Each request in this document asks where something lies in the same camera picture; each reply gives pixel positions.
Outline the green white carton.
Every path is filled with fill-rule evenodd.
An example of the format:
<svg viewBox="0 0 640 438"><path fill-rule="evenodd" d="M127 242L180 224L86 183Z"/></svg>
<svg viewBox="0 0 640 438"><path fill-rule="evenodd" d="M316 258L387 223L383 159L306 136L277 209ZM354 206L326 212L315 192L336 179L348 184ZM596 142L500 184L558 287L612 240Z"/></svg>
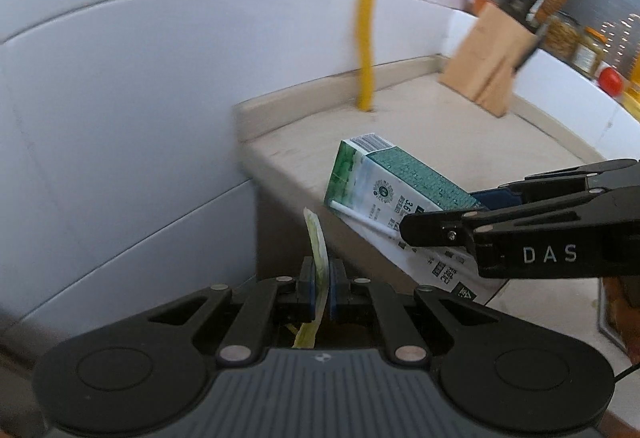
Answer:
<svg viewBox="0 0 640 438"><path fill-rule="evenodd" d="M340 142L324 204L416 283L486 305L506 282L483 279L460 247L412 247L402 218L438 210L470 210L480 202L439 172L373 132Z"/></svg>

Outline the pale cabbage scrap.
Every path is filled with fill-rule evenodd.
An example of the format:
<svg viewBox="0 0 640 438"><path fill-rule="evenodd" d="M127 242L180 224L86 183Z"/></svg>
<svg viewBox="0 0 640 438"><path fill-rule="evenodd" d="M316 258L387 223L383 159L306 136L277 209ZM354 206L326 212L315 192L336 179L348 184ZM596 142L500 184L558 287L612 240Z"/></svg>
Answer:
<svg viewBox="0 0 640 438"><path fill-rule="evenodd" d="M316 343L326 302L329 298L330 260L326 249L326 240L321 228L319 217L309 208L304 208L304 218L311 244L312 258L314 258L314 318L305 322L298 330L293 347L296 349L312 349Z"/></svg>

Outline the wooden cutting board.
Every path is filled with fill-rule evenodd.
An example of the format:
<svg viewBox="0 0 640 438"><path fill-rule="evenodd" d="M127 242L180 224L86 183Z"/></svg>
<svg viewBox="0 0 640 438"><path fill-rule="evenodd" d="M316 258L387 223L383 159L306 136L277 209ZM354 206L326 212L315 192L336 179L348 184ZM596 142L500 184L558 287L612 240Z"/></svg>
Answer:
<svg viewBox="0 0 640 438"><path fill-rule="evenodd" d="M639 309L634 308L628 302L623 283L620 278L602 278L606 298L606 312L608 320L616 332L620 334L631 364L639 363L640 354L640 314Z"/></svg>

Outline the yellow dish soap bottle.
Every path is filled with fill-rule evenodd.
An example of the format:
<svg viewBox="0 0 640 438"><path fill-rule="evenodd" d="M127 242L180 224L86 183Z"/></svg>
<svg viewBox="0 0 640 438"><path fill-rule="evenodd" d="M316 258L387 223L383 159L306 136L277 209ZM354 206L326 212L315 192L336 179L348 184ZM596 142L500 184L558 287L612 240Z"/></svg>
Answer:
<svg viewBox="0 0 640 438"><path fill-rule="evenodd" d="M640 120L640 78L639 68L630 74L627 87L622 93L622 106L636 120Z"/></svg>

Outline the red tomato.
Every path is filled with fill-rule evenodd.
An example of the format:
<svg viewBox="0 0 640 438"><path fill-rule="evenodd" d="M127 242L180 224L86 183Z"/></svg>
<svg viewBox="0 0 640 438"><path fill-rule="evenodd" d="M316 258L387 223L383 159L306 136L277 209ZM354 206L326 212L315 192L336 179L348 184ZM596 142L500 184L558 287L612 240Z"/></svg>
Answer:
<svg viewBox="0 0 640 438"><path fill-rule="evenodd" d="M598 86L610 97L618 97L624 90L624 80L612 66L604 68L598 76Z"/></svg>

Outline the pickle jar orange lid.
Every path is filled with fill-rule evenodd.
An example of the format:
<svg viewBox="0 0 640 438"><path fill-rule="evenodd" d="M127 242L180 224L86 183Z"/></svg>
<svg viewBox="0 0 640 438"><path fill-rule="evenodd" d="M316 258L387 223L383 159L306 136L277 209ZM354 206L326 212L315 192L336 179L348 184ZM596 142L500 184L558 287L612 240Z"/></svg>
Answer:
<svg viewBox="0 0 640 438"><path fill-rule="evenodd" d="M572 67L588 80L593 80L603 60L607 42L602 33L585 26L570 61Z"/></svg>

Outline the pickle jar dark lid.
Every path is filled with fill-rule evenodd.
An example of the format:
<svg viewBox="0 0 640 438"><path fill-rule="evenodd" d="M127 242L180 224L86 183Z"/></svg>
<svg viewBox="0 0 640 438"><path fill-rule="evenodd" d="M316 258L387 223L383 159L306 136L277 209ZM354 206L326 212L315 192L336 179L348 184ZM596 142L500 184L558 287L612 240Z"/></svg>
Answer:
<svg viewBox="0 0 640 438"><path fill-rule="evenodd" d="M563 62L570 60L580 37L580 24L565 12L558 12L549 20L542 49Z"/></svg>

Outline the wooden knife block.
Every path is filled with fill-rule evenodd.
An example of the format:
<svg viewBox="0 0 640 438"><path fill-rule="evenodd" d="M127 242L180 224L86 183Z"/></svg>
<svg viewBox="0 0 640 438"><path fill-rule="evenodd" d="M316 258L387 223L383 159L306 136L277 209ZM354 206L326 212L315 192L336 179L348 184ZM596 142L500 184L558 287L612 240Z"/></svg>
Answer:
<svg viewBox="0 0 640 438"><path fill-rule="evenodd" d="M528 28L488 4L448 60L439 83L503 117L510 108L515 67L536 40Z"/></svg>

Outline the yellow vertical pipe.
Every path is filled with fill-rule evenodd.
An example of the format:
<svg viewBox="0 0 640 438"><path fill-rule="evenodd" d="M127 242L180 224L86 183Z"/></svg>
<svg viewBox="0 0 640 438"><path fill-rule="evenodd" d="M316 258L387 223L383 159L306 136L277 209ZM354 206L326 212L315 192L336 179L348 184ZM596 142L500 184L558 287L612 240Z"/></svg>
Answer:
<svg viewBox="0 0 640 438"><path fill-rule="evenodd" d="M355 37L360 63L360 91L358 92L357 106L363 112L369 112L372 109L375 91L373 69L374 7L375 0L358 0Z"/></svg>

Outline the wooden handled knife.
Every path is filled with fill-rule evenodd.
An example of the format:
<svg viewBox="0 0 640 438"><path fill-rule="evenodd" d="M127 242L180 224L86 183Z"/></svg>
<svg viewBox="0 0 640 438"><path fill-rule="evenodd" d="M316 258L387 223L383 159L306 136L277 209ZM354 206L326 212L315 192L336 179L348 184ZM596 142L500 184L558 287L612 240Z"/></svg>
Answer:
<svg viewBox="0 0 640 438"><path fill-rule="evenodd" d="M563 8L566 2L567 0L544 0L534 15L534 22L537 25L546 23L550 16Z"/></svg>

